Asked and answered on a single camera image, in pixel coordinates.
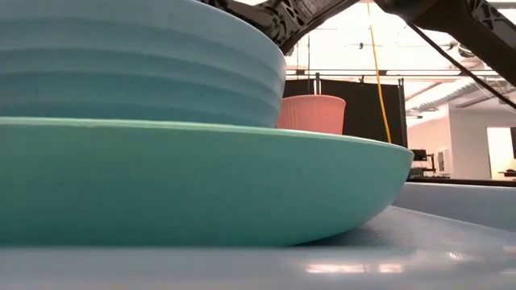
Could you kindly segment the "ceiling-hung rail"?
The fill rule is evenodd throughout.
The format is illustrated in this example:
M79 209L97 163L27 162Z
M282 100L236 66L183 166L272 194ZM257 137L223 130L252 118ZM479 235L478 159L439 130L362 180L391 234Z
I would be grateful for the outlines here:
M288 69L288 77L314 77L318 74L321 77L374 77L376 71L374 69ZM423 79L446 79L466 77L467 74L460 70L448 69L381 69L379 71L380 77L409 77L409 78L423 78Z

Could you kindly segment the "light blue ribbed bowl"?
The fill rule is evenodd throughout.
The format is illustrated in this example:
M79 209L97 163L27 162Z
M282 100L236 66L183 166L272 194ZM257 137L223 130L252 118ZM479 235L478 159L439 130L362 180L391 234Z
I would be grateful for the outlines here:
M0 0L0 116L272 127L285 58L197 0Z

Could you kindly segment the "blue plastic tray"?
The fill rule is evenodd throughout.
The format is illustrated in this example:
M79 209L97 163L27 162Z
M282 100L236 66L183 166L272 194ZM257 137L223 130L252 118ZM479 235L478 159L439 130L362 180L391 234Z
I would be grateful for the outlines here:
M0 290L516 290L516 188L408 183L296 247L0 248Z

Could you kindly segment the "pink plastic cup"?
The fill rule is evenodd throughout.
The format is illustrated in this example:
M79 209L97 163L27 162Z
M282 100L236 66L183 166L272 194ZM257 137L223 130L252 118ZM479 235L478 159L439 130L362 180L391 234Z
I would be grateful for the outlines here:
M346 102L330 95L299 95L281 102L277 128L341 135Z

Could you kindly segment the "black aluminium table frame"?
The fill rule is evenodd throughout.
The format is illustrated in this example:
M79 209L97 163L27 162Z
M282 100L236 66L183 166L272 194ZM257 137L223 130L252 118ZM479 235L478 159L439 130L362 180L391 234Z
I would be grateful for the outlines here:
M408 178L407 182L428 183L428 184L459 184L471 186L490 186L490 187L506 187L516 188L515 180L464 180L464 179L448 179L448 178Z

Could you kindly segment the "teal plate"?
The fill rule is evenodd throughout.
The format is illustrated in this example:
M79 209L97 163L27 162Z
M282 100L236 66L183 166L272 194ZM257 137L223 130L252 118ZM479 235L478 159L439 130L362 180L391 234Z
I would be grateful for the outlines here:
M0 118L0 245L289 246L363 225L410 150L187 122Z

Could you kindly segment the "black partition screen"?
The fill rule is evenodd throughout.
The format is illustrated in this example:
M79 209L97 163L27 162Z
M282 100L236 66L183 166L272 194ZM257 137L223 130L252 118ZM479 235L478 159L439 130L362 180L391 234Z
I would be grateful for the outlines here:
M316 94L313 81L287 81L284 98L312 94L342 98L346 102L342 135L407 145L400 86L322 79L319 87L321 93Z

